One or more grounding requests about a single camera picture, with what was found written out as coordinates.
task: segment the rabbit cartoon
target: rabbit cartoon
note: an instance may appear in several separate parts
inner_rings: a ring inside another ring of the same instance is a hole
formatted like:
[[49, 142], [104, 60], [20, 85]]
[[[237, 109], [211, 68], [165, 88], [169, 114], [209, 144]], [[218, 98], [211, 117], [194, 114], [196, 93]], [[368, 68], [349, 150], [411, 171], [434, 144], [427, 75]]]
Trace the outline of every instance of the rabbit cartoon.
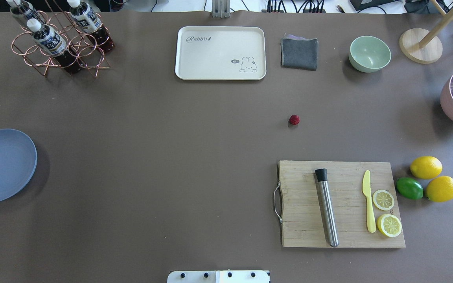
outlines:
[[240, 72], [257, 72], [255, 59], [253, 57], [243, 57]]

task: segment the bottle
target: bottle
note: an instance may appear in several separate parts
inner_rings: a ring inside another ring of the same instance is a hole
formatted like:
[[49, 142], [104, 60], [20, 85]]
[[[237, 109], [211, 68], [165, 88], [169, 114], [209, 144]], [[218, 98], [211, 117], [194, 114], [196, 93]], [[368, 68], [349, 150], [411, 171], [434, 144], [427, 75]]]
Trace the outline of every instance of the bottle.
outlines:
[[46, 24], [41, 15], [34, 9], [33, 5], [27, 1], [7, 0], [9, 11], [15, 20], [24, 28], [27, 28], [27, 21], [35, 18], [42, 24]]
[[77, 52], [71, 47], [68, 49], [68, 44], [64, 38], [53, 27], [45, 24], [42, 25], [35, 18], [27, 21], [27, 27], [32, 31], [31, 35], [34, 41], [46, 53], [50, 54], [66, 72], [74, 74], [81, 70], [79, 63], [81, 61], [75, 57]]
[[[68, 0], [69, 5], [71, 6], [70, 13], [74, 21], [81, 27], [83, 32], [93, 36], [99, 48], [101, 48], [104, 53], [109, 52], [115, 47], [115, 43], [109, 37], [108, 30], [101, 22], [101, 19], [96, 15], [92, 7], [85, 2], [80, 0]], [[92, 44], [96, 42], [87, 36], [88, 40]]]

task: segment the yellow lemon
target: yellow lemon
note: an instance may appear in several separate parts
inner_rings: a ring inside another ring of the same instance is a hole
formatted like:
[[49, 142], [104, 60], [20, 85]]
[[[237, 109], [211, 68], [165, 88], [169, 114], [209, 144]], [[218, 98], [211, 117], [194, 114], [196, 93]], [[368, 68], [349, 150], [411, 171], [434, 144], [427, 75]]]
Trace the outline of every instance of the yellow lemon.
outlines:
[[443, 170], [442, 163], [433, 156], [417, 157], [410, 165], [412, 174], [420, 179], [433, 179]]
[[400, 219], [392, 214], [380, 215], [377, 219], [377, 227], [379, 227], [381, 233], [388, 237], [396, 237], [402, 230]]
[[426, 187], [426, 197], [436, 202], [453, 199], [453, 179], [441, 176], [432, 180]]
[[394, 197], [386, 190], [376, 191], [372, 200], [375, 206], [382, 211], [390, 211], [394, 207]]

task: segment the wire rack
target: wire rack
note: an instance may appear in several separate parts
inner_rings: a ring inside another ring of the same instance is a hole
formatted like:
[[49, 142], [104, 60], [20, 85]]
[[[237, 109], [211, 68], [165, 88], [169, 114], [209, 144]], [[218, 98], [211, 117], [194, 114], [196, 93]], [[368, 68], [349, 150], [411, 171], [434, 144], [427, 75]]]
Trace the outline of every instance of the wire rack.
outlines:
[[[53, 11], [49, 1], [45, 0], [45, 2], [49, 9]], [[69, 12], [63, 11], [55, 0], [52, 0], [52, 2], [58, 7], [60, 12], [53, 13], [53, 16], [50, 17], [43, 11], [37, 12], [43, 17], [47, 25], [53, 27], [68, 43], [65, 52], [69, 52], [71, 56], [75, 57], [75, 61], [68, 66], [59, 65], [52, 56], [43, 52], [32, 40], [31, 31], [24, 27], [22, 27], [24, 32], [17, 35], [11, 42], [11, 50], [16, 55], [22, 56], [27, 66], [34, 68], [44, 77], [47, 77], [50, 68], [64, 69], [77, 62], [80, 62], [79, 65], [81, 68], [87, 69], [94, 78], [99, 74], [99, 70], [111, 68], [104, 50], [99, 48], [100, 45], [110, 39], [109, 36], [106, 38], [106, 41], [97, 42], [94, 36], [85, 34], [78, 29], [77, 24], [72, 20]], [[76, 54], [71, 53], [70, 49], [74, 50]]]

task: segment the knife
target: knife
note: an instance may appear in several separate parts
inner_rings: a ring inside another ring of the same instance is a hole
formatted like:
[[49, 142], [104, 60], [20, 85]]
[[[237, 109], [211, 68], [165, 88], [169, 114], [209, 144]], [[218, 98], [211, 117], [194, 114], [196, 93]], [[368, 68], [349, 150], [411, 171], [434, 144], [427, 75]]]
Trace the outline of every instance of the knife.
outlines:
[[370, 170], [366, 170], [363, 177], [363, 195], [366, 197], [366, 227], [370, 233], [375, 233], [374, 207], [372, 205], [372, 188], [370, 187]]

